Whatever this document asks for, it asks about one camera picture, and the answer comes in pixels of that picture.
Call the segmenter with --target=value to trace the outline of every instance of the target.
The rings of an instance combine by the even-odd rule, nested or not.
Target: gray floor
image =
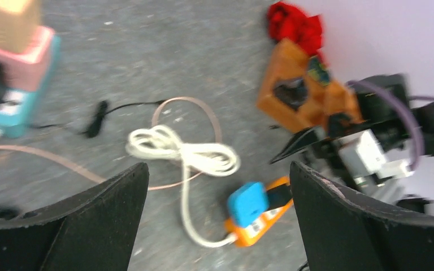
[[[225,199],[246,181],[271,182],[288,173],[289,161],[267,165],[289,138],[268,130],[274,122],[255,108],[272,50],[265,29],[267,0],[48,0],[44,21],[63,38],[63,59],[34,123],[89,120],[96,103],[151,101],[174,96],[204,100],[216,112],[225,143],[242,157],[233,176],[193,181],[192,218],[202,235],[220,239]],[[183,140],[211,142],[213,133],[199,109],[176,103],[162,123]],[[60,129],[30,131],[18,140],[63,155],[111,177],[139,162],[124,151],[133,129],[150,125],[154,107],[134,107],[109,117],[102,134],[85,139]],[[152,185],[179,180],[180,169],[150,161]],[[0,152],[0,203],[23,210],[55,203],[93,184],[38,157]],[[295,212],[289,211],[255,246],[214,250],[190,241],[181,226],[179,188],[147,196],[130,271],[137,270],[296,270],[305,252]]]

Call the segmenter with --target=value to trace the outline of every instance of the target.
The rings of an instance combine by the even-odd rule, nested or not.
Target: pink cable
[[[176,98],[172,98],[172,99],[169,99],[169,100],[166,100],[165,102],[163,102],[155,110],[155,112],[152,116],[152,122],[151,122],[152,126],[157,125],[157,122],[159,121],[159,116],[160,116],[160,113],[162,112],[162,109],[164,109],[164,107],[167,104],[169,104],[171,102],[178,101],[178,100],[184,100],[184,101],[191,102],[191,103],[194,103],[197,106],[199,106],[207,114],[207,116],[210,119],[210,122],[212,123],[212,127],[214,128],[214,132],[215,132],[215,142],[220,143],[222,141],[222,132],[220,129],[219,120],[215,116],[212,109],[203,101],[196,99],[196,98],[192,98],[192,97],[176,97]],[[28,147],[28,146],[19,146],[19,145],[0,145],[0,150],[19,151],[19,152],[24,152],[27,154],[37,155],[37,156],[40,156],[42,158],[56,162],[57,164],[60,164],[60,165],[76,172],[77,174],[79,174],[79,175],[81,175],[81,176],[83,176],[83,177],[85,177],[85,178],[87,178],[87,179],[89,179],[95,183],[103,183],[106,181],[105,178],[92,173],[91,171],[85,169],[84,167],[82,167],[82,166],[62,157],[62,156],[59,156],[57,154],[53,154],[53,153],[48,152],[48,151],[40,150],[38,148],[33,148],[33,147]],[[189,178],[189,180],[196,178],[200,174],[202,174],[202,173],[201,172],[196,173],[191,178]],[[169,185],[149,186],[148,189],[149,189],[149,191],[161,190],[161,189],[167,189],[167,188],[179,186],[181,184],[182,184],[182,182],[175,182],[175,183],[172,183]]]

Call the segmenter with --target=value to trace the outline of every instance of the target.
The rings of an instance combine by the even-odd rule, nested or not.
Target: power socket
[[[6,92],[0,104],[0,113],[7,116],[17,115],[22,108],[25,96],[24,93],[16,90]]]

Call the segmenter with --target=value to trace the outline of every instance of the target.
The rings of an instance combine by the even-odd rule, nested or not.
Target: orange box
[[[290,185],[289,177],[284,176],[279,178],[272,184],[268,185],[266,189],[269,190],[283,184]],[[287,205],[281,208],[264,212],[247,228],[239,228],[231,218],[225,221],[224,226],[227,229],[227,232],[235,233],[237,235],[237,241],[235,241],[237,247],[250,247],[255,244],[292,205],[293,200],[289,201]]]
[[[344,112],[359,123],[362,121],[357,98],[335,80],[322,86],[307,74],[309,56],[291,40],[283,39],[274,48],[257,98],[257,108],[276,120],[285,129],[297,133],[321,125],[327,128],[328,116]],[[303,77],[309,91],[307,101],[293,110],[274,96],[278,81]]]
[[[0,0],[0,49],[23,53],[41,25],[41,0]]]
[[[51,61],[50,45],[53,37],[53,29],[41,26],[22,54],[0,49],[0,63],[4,66],[8,87],[31,92],[39,88]]]

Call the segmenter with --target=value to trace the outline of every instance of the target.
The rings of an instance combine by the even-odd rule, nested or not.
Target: red cloth
[[[308,17],[302,10],[283,2],[271,5],[267,11],[268,34],[280,41],[288,38],[298,44],[309,56],[321,55],[322,24],[320,17]]]

